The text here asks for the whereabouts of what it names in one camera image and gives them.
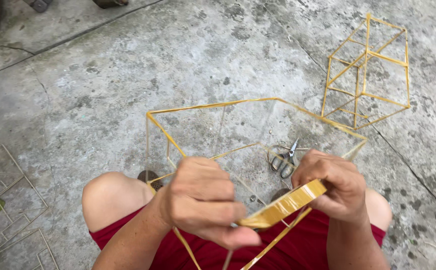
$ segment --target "black scissor handle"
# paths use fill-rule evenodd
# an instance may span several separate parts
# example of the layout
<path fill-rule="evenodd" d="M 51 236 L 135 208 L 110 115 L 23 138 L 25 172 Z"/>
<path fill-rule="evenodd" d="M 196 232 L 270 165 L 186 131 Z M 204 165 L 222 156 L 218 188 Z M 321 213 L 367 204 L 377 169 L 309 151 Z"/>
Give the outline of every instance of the black scissor handle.
<path fill-rule="evenodd" d="M 278 156 L 275 156 L 271 161 L 271 170 L 277 172 L 281 169 L 280 170 L 281 178 L 283 179 L 288 178 L 293 173 L 293 167 L 290 166 L 288 163 L 292 164 L 293 166 L 295 165 L 295 163 L 293 162 L 293 157 L 279 154 Z"/>
<path fill-rule="evenodd" d="M 293 162 L 292 156 L 288 159 L 288 162 L 293 164 L 293 166 L 295 165 L 295 163 Z M 288 178 L 289 176 L 291 176 L 293 174 L 293 170 L 294 170 L 293 167 L 291 167 L 288 163 L 285 163 L 285 166 L 281 169 L 279 175 L 283 179 Z"/>
<path fill-rule="evenodd" d="M 285 159 L 285 156 L 282 154 L 278 154 L 278 156 L 281 157 L 281 159 L 275 156 L 271 161 L 271 170 L 274 172 L 279 170 L 279 168 L 283 164 L 283 160 Z"/>

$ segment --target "scissor blade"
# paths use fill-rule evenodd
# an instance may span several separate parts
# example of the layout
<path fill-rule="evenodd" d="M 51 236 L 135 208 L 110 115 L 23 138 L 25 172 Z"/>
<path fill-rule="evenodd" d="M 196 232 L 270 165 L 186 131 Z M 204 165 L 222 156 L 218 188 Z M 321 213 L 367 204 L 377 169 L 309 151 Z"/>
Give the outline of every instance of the scissor blade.
<path fill-rule="evenodd" d="M 295 143 L 293 144 L 293 146 L 292 146 L 291 149 L 290 149 L 290 152 L 293 152 L 293 153 L 294 153 L 294 151 L 295 151 L 295 149 L 296 149 L 296 145 L 298 144 L 298 140 L 299 140 L 299 138 L 296 139 Z"/>

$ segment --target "hand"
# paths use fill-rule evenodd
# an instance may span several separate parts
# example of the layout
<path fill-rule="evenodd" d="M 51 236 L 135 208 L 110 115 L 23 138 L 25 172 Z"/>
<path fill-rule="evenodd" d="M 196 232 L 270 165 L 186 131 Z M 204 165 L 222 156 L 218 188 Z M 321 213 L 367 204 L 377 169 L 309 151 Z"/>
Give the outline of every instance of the hand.
<path fill-rule="evenodd" d="M 250 228 L 230 226 L 245 217 L 246 209 L 234 201 L 233 182 L 215 161 L 197 156 L 184 158 L 175 178 L 157 195 L 161 198 L 163 221 L 170 226 L 230 250 L 261 243 Z"/>
<path fill-rule="evenodd" d="M 366 182 L 353 163 L 311 149 L 301 159 L 291 176 L 291 183 L 297 187 L 314 179 L 324 180 L 328 191 L 311 201 L 310 207 L 340 221 L 369 223 L 365 205 Z"/>

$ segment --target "tape roll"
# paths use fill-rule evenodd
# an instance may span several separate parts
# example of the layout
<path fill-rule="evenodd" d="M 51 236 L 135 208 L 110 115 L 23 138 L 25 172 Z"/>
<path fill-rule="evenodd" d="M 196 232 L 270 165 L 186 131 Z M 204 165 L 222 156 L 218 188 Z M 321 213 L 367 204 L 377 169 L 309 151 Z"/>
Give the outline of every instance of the tape roll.
<path fill-rule="evenodd" d="M 250 228 L 269 228 L 325 192 L 326 187 L 320 180 L 315 179 L 302 187 L 289 191 L 265 208 L 236 223 Z"/>

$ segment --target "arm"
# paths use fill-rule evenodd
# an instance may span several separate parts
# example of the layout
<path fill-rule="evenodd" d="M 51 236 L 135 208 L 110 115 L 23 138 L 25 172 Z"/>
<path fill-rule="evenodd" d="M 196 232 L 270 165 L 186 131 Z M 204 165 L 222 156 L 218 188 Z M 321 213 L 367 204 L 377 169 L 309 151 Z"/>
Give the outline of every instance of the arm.
<path fill-rule="evenodd" d="M 160 216 L 161 193 L 110 239 L 93 270 L 149 269 L 161 240 L 171 229 Z"/>
<path fill-rule="evenodd" d="M 293 186 L 322 179 L 328 191 L 310 203 L 330 217 L 326 253 L 330 270 L 388 270 L 366 210 L 366 182 L 356 166 L 337 156 L 309 151 L 291 177 Z"/>
<path fill-rule="evenodd" d="M 93 270 L 149 269 L 161 240 L 174 226 L 233 250 L 261 243 L 250 228 L 232 228 L 245 206 L 234 201 L 229 174 L 203 157 L 184 158 L 174 179 L 107 243 Z"/>
<path fill-rule="evenodd" d="M 326 244 L 330 270 L 389 269 L 369 218 L 361 224 L 330 219 Z"/>

